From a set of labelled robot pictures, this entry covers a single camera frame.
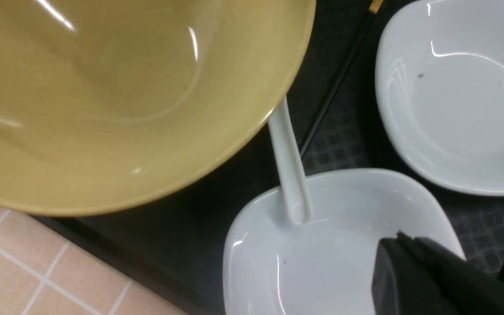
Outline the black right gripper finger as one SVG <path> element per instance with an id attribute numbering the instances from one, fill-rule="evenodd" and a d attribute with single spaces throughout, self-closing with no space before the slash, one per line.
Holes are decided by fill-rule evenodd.
<path id="1" fill-rule="evenodd" d="M 504 283 L 401 231 L 378 241 L 371 293 L 377 315 L 504 315 Z"/>

